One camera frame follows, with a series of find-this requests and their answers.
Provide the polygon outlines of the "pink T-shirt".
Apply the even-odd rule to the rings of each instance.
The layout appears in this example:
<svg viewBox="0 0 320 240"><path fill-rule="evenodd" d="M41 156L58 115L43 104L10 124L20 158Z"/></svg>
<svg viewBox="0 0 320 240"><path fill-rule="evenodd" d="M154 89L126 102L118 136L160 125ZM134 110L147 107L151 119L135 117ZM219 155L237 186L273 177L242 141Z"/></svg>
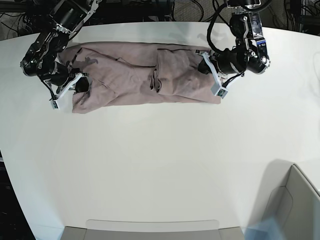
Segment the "pink T-shirt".
<svg viewBox="0 0 320 240"><path fill-rule="evenodd" d="M60 62L88 74L89 88L75 93L72 111L86 114L102 107L160 103L219 104L213 76L201 73L203 46L87 42L65 49Z"/></svg>

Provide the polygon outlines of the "grey cardboard box bottom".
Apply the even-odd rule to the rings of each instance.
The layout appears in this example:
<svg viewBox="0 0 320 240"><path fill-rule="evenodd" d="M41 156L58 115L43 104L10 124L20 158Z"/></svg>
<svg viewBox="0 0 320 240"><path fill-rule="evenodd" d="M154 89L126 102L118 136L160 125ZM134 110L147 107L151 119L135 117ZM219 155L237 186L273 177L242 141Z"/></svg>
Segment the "grey cardboard box bottom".
<svg viewBox="0 0 320 240"><path fill-rule="evenodd" d="M84 228L66 226L62 240L243 240L239 226L220 228L218 220L133 222L89 219Z"/></svg>

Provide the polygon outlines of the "grey cardboard box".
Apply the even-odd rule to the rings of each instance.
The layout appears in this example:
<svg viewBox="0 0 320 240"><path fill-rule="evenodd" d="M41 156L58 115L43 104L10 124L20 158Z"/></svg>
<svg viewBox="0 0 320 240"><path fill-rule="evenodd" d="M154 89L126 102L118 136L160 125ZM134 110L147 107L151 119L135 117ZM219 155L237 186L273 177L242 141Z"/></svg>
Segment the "grey cardboard box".
<svg viewBox="0 0 320 240"><path fill-rule="evenodd" d="M262 219L268 218L277 221L286 240L320 238L320 192L296 164L285 185L272 191Z"/></svg>
<svg viewBox="0 0 320 240"><path fill-rule="evenodd" d="M84 228L66 226L62 240L243 240L239 226L220 228L218 220L133 222L89 219Z"/></svg>

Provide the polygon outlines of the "grey cardboard box right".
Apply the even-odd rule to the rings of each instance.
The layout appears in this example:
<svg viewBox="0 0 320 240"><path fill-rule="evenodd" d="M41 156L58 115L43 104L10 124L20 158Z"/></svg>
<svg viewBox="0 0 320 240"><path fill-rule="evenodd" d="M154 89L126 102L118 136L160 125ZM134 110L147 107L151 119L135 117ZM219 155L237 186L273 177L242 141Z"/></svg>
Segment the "grey cardboard box right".
<svg viewBox="0 0 320 240"><path fill-rule="evenodd" d="M296 164L285 185L272 191L262 219L268 218L277 221L286 240L320 238L320 192Z"/></svg>

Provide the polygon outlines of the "blue translucent bag corner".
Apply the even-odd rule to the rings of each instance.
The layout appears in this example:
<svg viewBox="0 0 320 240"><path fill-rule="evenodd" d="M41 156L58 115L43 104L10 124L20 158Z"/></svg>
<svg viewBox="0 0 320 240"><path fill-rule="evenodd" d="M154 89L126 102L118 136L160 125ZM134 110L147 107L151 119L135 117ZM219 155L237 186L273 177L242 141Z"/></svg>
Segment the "blue translucent bag corner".
<svg viewBox="0 0 320 240"><path fill-rule="evenodd" d="M273 218L267 218L257 224L251 225L244 231L245 240L285 240L286 237Z"/></svg>

